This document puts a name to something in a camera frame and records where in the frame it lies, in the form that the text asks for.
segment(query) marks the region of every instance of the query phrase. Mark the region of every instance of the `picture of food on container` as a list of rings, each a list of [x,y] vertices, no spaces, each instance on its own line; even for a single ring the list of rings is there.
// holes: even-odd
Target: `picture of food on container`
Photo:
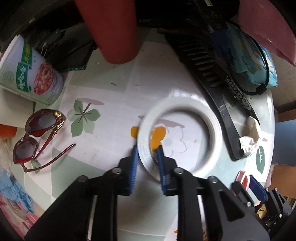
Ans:
[[[53,81],[54,69],[49,63],[42,63],[34,80],[34,93],[37,95],[46,93],[52,86]]]

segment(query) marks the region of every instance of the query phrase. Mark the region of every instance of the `red cylinder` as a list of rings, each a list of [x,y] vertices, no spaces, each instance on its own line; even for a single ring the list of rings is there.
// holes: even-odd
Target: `red cylinder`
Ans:
[[[139,51],[134,0],[75,0],[102,55],[112,64],[132,60]]]

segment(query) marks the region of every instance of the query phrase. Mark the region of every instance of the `white tissue paper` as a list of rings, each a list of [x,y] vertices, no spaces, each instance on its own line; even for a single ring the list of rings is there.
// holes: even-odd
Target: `white tissue paper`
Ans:
[[[246,156],[250,156],[257,152],[257,149],[263,139],[263,134],[258,121],[253,117],[248,117],[247,125],[250,128],[250,134],[248,136],[241,137],[239,141],[244,154]]]

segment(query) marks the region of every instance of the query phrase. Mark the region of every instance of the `sunglasses temple arm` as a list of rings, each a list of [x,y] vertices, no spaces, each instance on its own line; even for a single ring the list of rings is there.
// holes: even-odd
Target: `sunglasses temple arm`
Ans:
[[[43,166],[40,166],[40,167],[37,167],[37,168],[34,168],[34,169],[27,169],[25,167],[24,171],[25,172],[33,172],[33,171],[37,171],[37,170],[40,170],[42,168],[45,168],[45,167],[49,166],[50,164],[54,163],[57,159],[59,159],[62,155],[64,155],[67,151],[69,151],[74,146],[76,146],[76,144],[72,144],[72,145],[68,146],[65,150],[63,150],[60,154],[58,154],[55,158],[53,158],[49,163],[46,163]]]
[[[52,132],[50,133],[49,137],[46,139],[45,143],[43,144],[43,146],[41,147],[40,151],[37,153],[37,155],[34,157],[34,160],[36,160],[40,154],[43,152],[43,150],[48,146],[48,144],[50,143],[50,141],[52,140],[52,138],[54,137],[54,133],[58,131],[57,128],[54,128],[52,130]]]

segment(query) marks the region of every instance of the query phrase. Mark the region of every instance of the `tape roll inner hole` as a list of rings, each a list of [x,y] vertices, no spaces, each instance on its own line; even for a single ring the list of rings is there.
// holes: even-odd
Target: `tape roll inner hole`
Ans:
[[[164,139],[160,141],[164,155],[174,158],[178,166],[190,172],[198,169],[211,152],[209,129],[202,117],[190,110],[175,109],[159,117],[150,132],[150,140],[153,131],[159,127],[165,127],[166,131]],[[150,154],[157,164],[151,142]]]

